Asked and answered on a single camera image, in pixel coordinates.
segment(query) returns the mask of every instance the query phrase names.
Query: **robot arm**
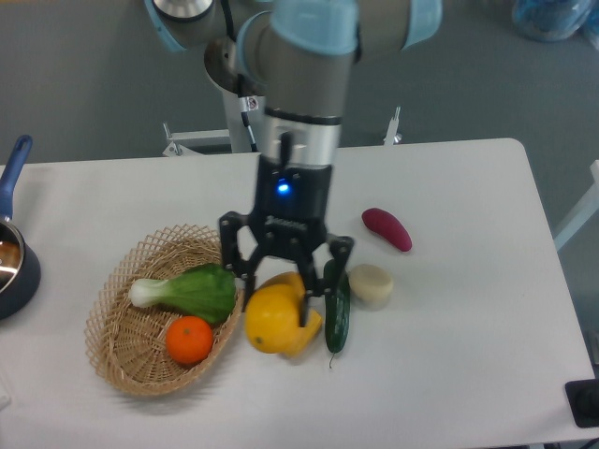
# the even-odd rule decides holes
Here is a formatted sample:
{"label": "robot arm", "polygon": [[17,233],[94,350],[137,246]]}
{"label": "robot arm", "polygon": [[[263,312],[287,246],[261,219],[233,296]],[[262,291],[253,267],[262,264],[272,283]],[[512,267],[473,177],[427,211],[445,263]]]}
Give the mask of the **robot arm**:
{"label": "robot arm", "polygon": [[[264,257],[295,262],[306,289],[303,326],[309,298],[337,288],[354,245],[325,224],[351,67],[431,36],[440,0],[154,0],[154,6],[183,45],[236,41],[236,68],[265,89],[254,207],[221,217],[223,264],[245,280],[247,303]],[[257,243],[248,260],[237,241],[244,226]],[[325,243],[335,271],[319,279],[313,253]]]}

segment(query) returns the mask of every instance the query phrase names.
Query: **orange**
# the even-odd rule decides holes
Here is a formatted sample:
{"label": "orange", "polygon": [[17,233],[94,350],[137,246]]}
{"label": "orange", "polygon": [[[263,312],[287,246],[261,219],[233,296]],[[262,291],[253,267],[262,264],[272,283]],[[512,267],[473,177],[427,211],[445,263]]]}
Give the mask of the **orange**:
{"label": "orange", "polygon": [[184,316],[167,330],[167,351],[175,362],[190,365],[204,360],[212,349],[212,329],[196,316]]}

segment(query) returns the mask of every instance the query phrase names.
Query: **blue pot handle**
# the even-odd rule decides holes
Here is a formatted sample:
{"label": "blue pot handle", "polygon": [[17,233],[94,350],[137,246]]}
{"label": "blue pot handle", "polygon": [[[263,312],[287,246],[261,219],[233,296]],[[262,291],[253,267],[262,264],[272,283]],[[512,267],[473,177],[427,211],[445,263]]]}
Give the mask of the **blue pot handle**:
{"label": "blue pot handle", "polygon": [[12,194],[15,191],[17,179],[25,165],[29,151],[34,141],[31,136],[20,136],[15,148],[10,154],[7,166],[0,178],[0,217],[12,219]]}

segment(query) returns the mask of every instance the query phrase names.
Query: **fake fruit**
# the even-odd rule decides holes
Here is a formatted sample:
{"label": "fake fruit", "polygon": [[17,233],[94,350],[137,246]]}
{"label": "fake fruit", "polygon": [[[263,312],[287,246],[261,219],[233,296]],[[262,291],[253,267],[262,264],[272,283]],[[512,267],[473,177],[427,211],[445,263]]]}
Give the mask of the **fake fruit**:
{"label": "fake fruit", "polygon": [[[329,260],[325,265],[324,277],[330,279],[335,268],[335,261]],[[349,331],[349,281],[347,273],[343,273],[338,288],[325,295],[325,340],[329,351],[339,353],[345,346]]]}
{"label": "fake fruit", "polygon": [[170,357],[183,365],[204,360],[212,349],[212,329],[196,316],[184,316],[168,327],[167,351]]}
{"label": "fake fruit", "polygon": [[138,279],[129,290],[136,307],[173,306],[209,323],[224,322],[235,307],[235,275],[217,264],[190,268],[176,278]]}
{"label": "fake fruit", "polygon": [[308,315],[308,323],[306,323],[306,327],[300,327],[298,329],[298,336],[296,337],[296,340],[283,351],[283,354],[287,357],[293,358],[303,353],[304,349],[306,349],[310,342],[314,340],[314,337],[320,330],[321,326],[322,316],[320,316],[320,313],[314,309],[311,309],[310,314]]}
{"label": "fake fruit", "polygon": [[381,236],[398,250],[412,249],[412,239],[400,221],[386,210],[372,208],[362,213],[362,221],[374,234]]}
{"label": "fake fruit", "polygon": [[245,309],[245,336],[262,353],[297,356],[321,326],[322,317],[312,310],[306,327],[300,327],[300,298],[287,283],[260,288]]}
{"label": "fake fruit", "polygon": [[298,336],[300,310],[290,285],[278,283],[257,290],[245,308],[245,335],[258,351],[281,353]]}
{"label": "fake fruit", "polygon": [[363,304],[379,308],[391,295],[393,278],[382,268],[364,264],[350,271],[349,285]]}
{"label": "fake fruit", "polygon": [[292,286],[298,298],[303,298],[306,295],[303,280],[297,271],[288,271],[287,273],[277,274],[260,285],[260,288],[269,287],[277,283],[286,283],[287,285]]}

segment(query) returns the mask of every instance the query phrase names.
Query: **gray floor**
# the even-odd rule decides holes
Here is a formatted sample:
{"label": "gray floor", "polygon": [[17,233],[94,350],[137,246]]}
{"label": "gray floor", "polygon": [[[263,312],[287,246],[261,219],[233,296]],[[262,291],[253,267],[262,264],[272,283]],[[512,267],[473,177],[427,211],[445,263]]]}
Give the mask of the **gray floor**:
{"label": "gray floor", "polygon": [[[447,0],[434,39],[356,66],[342,146],[379,144],[399,104],[407,143],[516,138],[553,228],[599,159],[599,52],[582,36],[524,39],[510,8]],[[140,1],[2,4],[0,42],[0,164],[22,133],[36,141],[30,161],[49,162],[158,156],[163,121],[226,127],[203,49],[165,51]],[[599,328],[599,216],[560,257],[582,328]]]}

